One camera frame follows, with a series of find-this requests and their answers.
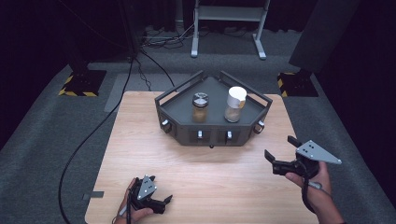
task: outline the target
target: human hand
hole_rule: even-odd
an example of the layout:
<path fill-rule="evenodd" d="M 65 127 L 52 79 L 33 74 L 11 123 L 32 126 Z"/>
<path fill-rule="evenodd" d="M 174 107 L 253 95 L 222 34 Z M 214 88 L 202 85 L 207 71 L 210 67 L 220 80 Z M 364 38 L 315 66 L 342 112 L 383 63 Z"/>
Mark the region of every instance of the human hand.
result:
<path fill-rule="evenodd" d="M 285 177 L 300 188 L 304 185 L 304 179 L 295 173 L 286 173 Z M 332 185 L 326 162 L 319 162 L 318 174 L 310 181 L 321 185 L 321 189 L 309 188 L 307 191 L 309 204 L 314 209 L 319 223 L 344 223 L 344 219 L 332 201 Z"/>
<path fill-rule="evenodd" d="M 125 195 L 124 195 L 124 198 L 122 200 L 122 203 L 120 204 L 120 208 L 119 208 L 119 211 L 117 212 L 117 217 L 116 217 L 116 220 L 115 220 L 114 224 L 125 224 L 126 223 L 126 212 L 124 214 L 122 214 L 122 216 L 120 216 L 120 211 L 126 206 L 127 199 L 128 199 L 128 194 L 129 194 L 129 189 L 134 185 L 135 181 L 136 181 L 136 179 L 134 178 L 131 181 L 131 184 L 129 184 L 128 189 L 125 190 Z M 151 208 L 142 208 L 140 210 L 135 211 L 131 207 L 131 220 L 132 220 L 132 223 L 136 223 L 138 220 L 142 219 L 143 217 L 149 216 L 149 215 L 151 215 L 153 213 L 154 213 L 154 211 Z"/>

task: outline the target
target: cable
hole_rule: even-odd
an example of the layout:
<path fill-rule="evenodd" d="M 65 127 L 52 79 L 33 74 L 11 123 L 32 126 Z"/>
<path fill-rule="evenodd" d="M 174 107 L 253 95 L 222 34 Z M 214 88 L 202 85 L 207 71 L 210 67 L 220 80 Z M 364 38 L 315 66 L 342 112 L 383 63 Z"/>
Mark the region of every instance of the cable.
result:
<path fill-rule="evenodd" d="M 237 32 L 238 32 L 238 30 L 236 30 L 234 32 L 224 32 L 224 34 L 227 36 L 231 36 L 231 37 L 242 37 L 248 32 L 248 30 L 244 29 L 244 33 L 242 33 L 241 35 L 231 35 L 231 34 L 236 34 Z"/>
<path fill-rule="evenodd" d="M 154 63 L 156 63 L 156 64 L 165 72 L 165 74 L 168 76 L 169 80 L 170 80 L 171 83 L 172 83 L 172 86 L 175 87 L 175 84 L 174 84 L 172 78 L 169 77 L 169 74 L 165 71 L 165 69 L 163 69 L 162 66 L 160 66 L 157 62 L 155 62 L 154 59 L 152 59 L 150 56 L 148 56 L 147 53 L 146 53 L 145 51 L 143 51 L 143 50 L 141 49 L 140 52 L 142 52 L 146 57 L 150 58 Z"/>
<path fill-rule="evenodd" d="M 101 38 L 103 38 L 105 41 L 107 41 L 108 43 L 110 43 L 112 45 L 115 45 L 115 46 L 123 48 L 123 49 L 128 49 L 126 46 L 120 45 L 120 44 L 108 39 L 107 37 L 99 34 L 99 32 L 94 30 L 87 22 L 85 22 L 76 12 L 74 12 L 70 7 L 68 7 L 67 4 L 65 4 L 62 0 L 58 0 L 58 2 L 60 2 L 65 8 L 67 8 L 67 10 L 69 10 L 70 13 L 72 13 L 74 16 L 76 16 L 79 19 L 79 21 L 81 21 L 85 26 L 87 26 L 96 35 L 100 36 Z"/>
<path fill-rule="evenodd" d="M 146 86 L 148 86 L 148 90 L 151 91 L 151 82 L 148 81 L 145 74 L 142 71 L 142 64 L 136 59 L 136 62 L 139 64 L 138 71 L 140 73 L 140 78 L 146 82 Z"/>
<path fill-rule="evenodd" d="M 148 35 L 151 35 L 150 38 L 153 38 L 153 37 L 155 37 L 155 36 L 157 36 L 157 35 L 162 34 L 162 33 L 163 33 L 163 30 L 164 30 L 164 29 L 161 28 L 160 30 L 156 31 L 156 30 L 154 30 L 154 29 L 152 28 L 151 30 L 147 30 L 146 33 L 147 33 Z M 150 34 L 149 32 L 157 32 L 157 34 L 152 35 L 152 34 Z"/>
<path fill-rule="evenodd" d="M 132 189 L 129 189 L 128 198 L 126 200 L 126 223 L 131 224 L 132 214 L 131 214 L 131 200 L 132 200 Z"/>
<path fill-rule="evenodd" d="M 306 166 L 304 165 L 303 162 L 301 162 L 300 160 L 297 160 L 296 162 L 298 162 L 300 166 L 303 167 L 304 169 L 304 184 L 301 189 L 303 203 L 309 211 L 315 214 L 314 209 L 312 208 L 311 204 L 308 201 L 308 185 L 309 185 L 308 171 L 306 170 Z"/>
<path fill-rule="evenodd" d="M 210 30 L 207 31 L 206 34 L 204 34 L 204 35 L 199 35 L 199 34 L 198 34 L 198 35 L 199 35 L 200 37 L 205 37 L 205 36 L 207 36 L 208 34 L 210 34 Z"/>
<path fill-rule="evenodd" d="M 166 48 L 165 45 L 181 44 L 181 46 L 177 46 L 177 47 L 175 47 L 175 48 L 167 48 L 167 49 L 181 48 L 181 47 L 184 46 L 183 43 L 182 43 L 182 41 L 184 41 L 184 40 L 187 39 L 187 38 L 191 38 L 191 37 L 192 37 L 192 36 L 185 36 L 186 33 L 191 29 L 192 26 L 193 26 L 193 25 L 191 25 L 188 29 L 186 29 L 185 32 L 184 32 L 182 35 L 180 35 L 180 34 L 178 33 L 178 31 L 176 30 L 178 36 L 172 36 L 172 37 L 157 37 L 156 35 L 158 35 L 158 34 L 156 34 L 156 35 L 154 35 L 154 36 L 146 36 L 146 39 L 163 38 L 163 39 L 165 39 L 165 40 L 155 41 L 155 42 L 149 42 L 149 41 L 147 41 L 146 43 L 142 44 L 141 47 L 150 47 L 150 48 L 158 49 L 158 48 L 162 48 L 162 47 Z"/>
<path fill-rule="evenodd" d="M 134 61 L 131 61 L 131 66 L 129 67 L 129 75 L 128 75 L 128 78 L 126 79 L 126 81 L 125 81 L 125 85 L 124 85 L 124 87 L 123 87 L 123 89 L 122 89 L 122 92 L 125 92 L 125 89 L 126 89 L 126 85 L 128 84 L 128 82 L 129 82 L 129 78 L 131 77 L 131 71 L 132 71 L 132 64 L 133 64 L 133 62 Z M 78 145 L 78 147 L 76 148 L 76 150 L 73 152 L 73 154 L 72 154 L 72 156 L 69 158 L 69 160 L 68 160 L 68 162 L 67 162 L 67 164 L 66 164 L 66 166 L 64 167 L 64 171 L 62 172 L 62 175 L 61 175 L 61 180 L 59 181 L 59 188 L 58 188 L 58 204 L 59 204 L 59 208 L 60 208 L 60 210 L 61 210 L 61 214 L 62 214 L 62 217 L 64 218 L 64 221 L 67 223 L 67 224 L 69 224 L 70 223 L 70 221 L 69 221 L 69 219 L 67 218 L 67 215 L 66 215 L 66 213 L 64 212 L 64 207 L 63 207 L 63 205 L 62 205 L 62 184 L 63 184 L 63 182 L 64 182 L 64 175 L 66 174 L 66 171 L 67 171 L 67 168 L 69 167 L 69 165 L 70 165 L 70 162 L 73 160 L 73 158 L 76 156 L 76 154 L 78 153 L 78 151 L 81 149 L 81 147 L 85 144 L 85 142 L 87 142 L 87 140 L 105 123 L 105 121 L 113 114 L 113 112 L 117 109 L 117 107 L 120 105 L 120 103 L 121 103 L 121 100 L 122 100 L 122 96 L 123 96 L 123 94 L 121 95 L 121 98 L 120 98 L 120 100 L 119 100 L 119 102 L 116 104 L 116 106 L 110 111 L 110 113 L 108 113 L 108 115 L 93 129 L 93 131 L 87 136 L 87 137 L 85 137 L 85 139 Z"/>

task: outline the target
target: glass jar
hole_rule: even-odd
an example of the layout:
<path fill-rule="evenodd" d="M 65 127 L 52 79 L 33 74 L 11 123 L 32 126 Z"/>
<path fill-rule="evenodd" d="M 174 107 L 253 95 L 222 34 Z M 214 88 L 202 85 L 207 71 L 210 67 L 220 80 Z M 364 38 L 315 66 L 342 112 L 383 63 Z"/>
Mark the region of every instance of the glass jar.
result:
<path fill-rule="evenodd" d="M 206 121 L 209 96 L 203 92 L 197 92 L 192 96 L 192 120 L 202 123 Z"/>
<path fill-rule="evenodd" d="M 242 87 L 231 87 L 228 90 L 227 107 L 224 118 L 234 123 L 241 119 L 242 108 L 245 105 L 247 91 Z"/>

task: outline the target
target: hexagonal tray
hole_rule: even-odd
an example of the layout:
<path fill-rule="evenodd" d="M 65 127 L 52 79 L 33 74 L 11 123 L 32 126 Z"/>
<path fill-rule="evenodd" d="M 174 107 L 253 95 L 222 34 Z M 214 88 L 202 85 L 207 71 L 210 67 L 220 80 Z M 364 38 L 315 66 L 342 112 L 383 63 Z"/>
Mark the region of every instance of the hexagonal tray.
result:
<path fill-rule="evenodd" d="M 266 105 L 247 96 L 241 119 L 231 123 L 224 118 L 228 90 L 240 86 L 249 95 L 262 98 Z M 206 121 L 192 120 L 192 96 L 196 92 L 209 95 Z M 207 76 L 203 71 L 164 92 L 155 99 L 160 127 L 185 146 L 242 146 L 251 132 L 260 133 L 272 100 L 248 85 L 221 71 L 219 76 Z"/>

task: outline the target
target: wooden table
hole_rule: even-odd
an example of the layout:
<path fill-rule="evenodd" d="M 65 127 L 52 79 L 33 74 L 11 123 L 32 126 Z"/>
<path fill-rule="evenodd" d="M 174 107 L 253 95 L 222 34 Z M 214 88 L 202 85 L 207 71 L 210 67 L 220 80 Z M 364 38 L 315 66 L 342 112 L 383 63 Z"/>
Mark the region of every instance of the wooden table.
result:
<path fill-rule="evenodd" d="M 301 199 L 301 190 L 284 176 L 273 175 L 264 158 L 295 159 L 287 142 L 293 135 L 282 98 L 273 104 L 265 129 L 242 147 L 184 147 L 160 129 L 154 98 L 161 92 L 127 91 L 111 133 L 94 191 L 88 223 L 111 223 L 133 177 L 155 175 L 162 201 L 173 194 L 163 215 L 139 223 L 318 223 Z"/>

